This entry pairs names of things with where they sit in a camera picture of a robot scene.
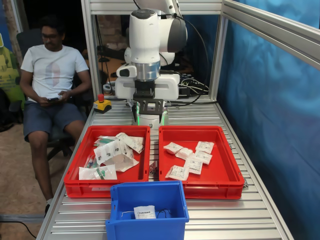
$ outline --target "shorts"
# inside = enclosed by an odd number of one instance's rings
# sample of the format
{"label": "shorts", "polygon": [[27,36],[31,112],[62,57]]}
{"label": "shorts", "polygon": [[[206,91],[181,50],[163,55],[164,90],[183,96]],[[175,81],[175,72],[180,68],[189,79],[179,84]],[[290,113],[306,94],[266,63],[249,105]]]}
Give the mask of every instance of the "shorts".
{"label": "shorts", "polygon": [[46,132],[50,137],[53,124],[63,132],[65,126],[77,120],[85,119],[74,104],[64,103],[42,107],[37,102],[27,100],[24,104],[23,117],[24,140],[29,142],[28,135],[35,131]]}

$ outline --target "robotic arm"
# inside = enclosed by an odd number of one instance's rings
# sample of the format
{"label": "robotic arm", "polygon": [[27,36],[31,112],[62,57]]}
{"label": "robotic arm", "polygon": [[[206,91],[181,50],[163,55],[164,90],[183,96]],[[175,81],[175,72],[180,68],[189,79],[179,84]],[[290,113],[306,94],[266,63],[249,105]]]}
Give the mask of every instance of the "robotic arm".
{"label": "robotic arm", "polygon": [[140,121],[141,124],[156,127],[162,122],[164,101],[178,98],[180,81],[178,74],[160,74],[159,52],[180,51],[187,43],[187,29],[179,18],[161,19],[158,16],[161,11],[181,15],[176,0],[139,0],[137,4],[149,9],[138,9],[130,15],[131,53],[129,58],[126,56],[129,63],[116,71],[115,94],[118,98],[136,101],[137,117],[145,120]]}

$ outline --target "pink t-shirt print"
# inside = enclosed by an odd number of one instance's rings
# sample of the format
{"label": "pink t-shirt print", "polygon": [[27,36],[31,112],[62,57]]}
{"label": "pink t-shirt print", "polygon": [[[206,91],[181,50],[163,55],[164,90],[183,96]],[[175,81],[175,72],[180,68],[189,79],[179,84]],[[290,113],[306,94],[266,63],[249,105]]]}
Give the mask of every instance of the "pink t-shirt print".
{"label": "pink t-shirt print", "polygon": [[60,67],[55,62],[50,63],[45,68],[45,82],[55,87],[60,82]]}

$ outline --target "bag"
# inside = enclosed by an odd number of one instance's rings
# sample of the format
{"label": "bag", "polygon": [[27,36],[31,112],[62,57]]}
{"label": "bag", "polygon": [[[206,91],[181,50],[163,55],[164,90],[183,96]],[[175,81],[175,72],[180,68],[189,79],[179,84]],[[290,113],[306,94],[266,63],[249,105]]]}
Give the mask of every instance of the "bag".
{"label": "bag", "polygon": [[0,133],[7,131],[14,125],[12,113],[9,111],[10,100],[5,91],[0,88]]}

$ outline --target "man sitting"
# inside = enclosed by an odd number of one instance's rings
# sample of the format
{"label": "man sitting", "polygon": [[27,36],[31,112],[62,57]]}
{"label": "man sitting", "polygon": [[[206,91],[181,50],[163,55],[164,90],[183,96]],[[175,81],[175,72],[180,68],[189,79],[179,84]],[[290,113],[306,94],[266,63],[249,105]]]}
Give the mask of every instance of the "man sitting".
{"label": "man sitting", "polygon": [[[54,197],[47,160],[48,138],[55,124],[77,143],[85,122],[78,108],[67,100],[90,89],[91,79],[80,52],[62,45],[63,23],[53,15],[44,17],[40,23],[44,45],[30,47],[26,52],[20,86],[28,97],[24,105],[24,139],[30,143],[32,165],[47,201],[47,213]],[[75,72],[81,84],[71,89]]]}

